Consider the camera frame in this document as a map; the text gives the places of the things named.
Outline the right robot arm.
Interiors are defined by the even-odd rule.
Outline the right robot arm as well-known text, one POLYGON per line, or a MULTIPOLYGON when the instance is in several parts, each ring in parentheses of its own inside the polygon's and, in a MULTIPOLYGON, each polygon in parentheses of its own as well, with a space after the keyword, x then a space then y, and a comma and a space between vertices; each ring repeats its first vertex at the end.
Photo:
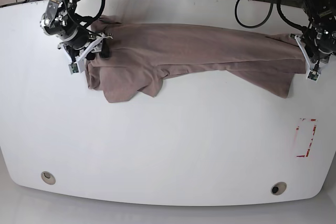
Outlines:
POLYGON ((84 72, 86 61, 94 60, 97 54, 108 58, 106 40, 112 38, 111 34, 89 29, 102 15, 106 0, 101 0, 99 11, 93 17, 76 13, 79 1, 49 0, 40 21, 40 27, 46 35, 61 40, 57 48, 65 53, 71 74, 84 72))

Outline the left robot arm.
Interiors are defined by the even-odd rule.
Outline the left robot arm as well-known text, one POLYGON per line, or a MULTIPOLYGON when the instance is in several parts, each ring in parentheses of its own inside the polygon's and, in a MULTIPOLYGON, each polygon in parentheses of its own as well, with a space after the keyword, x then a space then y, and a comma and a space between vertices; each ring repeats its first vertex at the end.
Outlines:
POLYGON ((307 79, 318 81, 322 70, 329 60, 335 56, 335 0, 302 0, 302 9, 308 16, 308 26, 301 26, 285 17, 281 10, 282 0, 270 0, 266 18, 259 24, 248 26, 243 24, 237 15, 238 4, 235 5, 235 19, 244 28, 254 29, 262 26, 269 19, 276 4, 280 18, 289 26, 302 32, 301 35, 291 35, 301 49, 307 63, 307 79))

